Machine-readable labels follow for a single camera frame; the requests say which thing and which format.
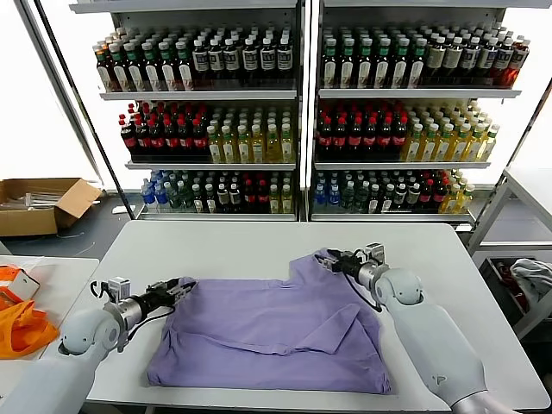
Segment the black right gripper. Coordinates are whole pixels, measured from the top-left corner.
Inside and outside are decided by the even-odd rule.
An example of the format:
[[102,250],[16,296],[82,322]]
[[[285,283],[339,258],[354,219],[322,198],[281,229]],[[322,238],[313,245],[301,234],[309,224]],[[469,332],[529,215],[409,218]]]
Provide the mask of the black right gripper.
[[351,252],[328,248],[323,252],[323,258],[317,262],[332,273],[343,273],[350,277],[358,277],[364,263]]

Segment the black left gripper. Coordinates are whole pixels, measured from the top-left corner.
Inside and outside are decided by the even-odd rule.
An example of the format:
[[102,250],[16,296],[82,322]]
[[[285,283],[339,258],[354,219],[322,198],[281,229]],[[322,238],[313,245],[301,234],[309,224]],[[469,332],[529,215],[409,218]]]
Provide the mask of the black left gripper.
[[144,309],[173,307],[184,298],[194,287],[195,280],[190,278],[175,278],[150,285],[146,292],[140,295],[140,303]]

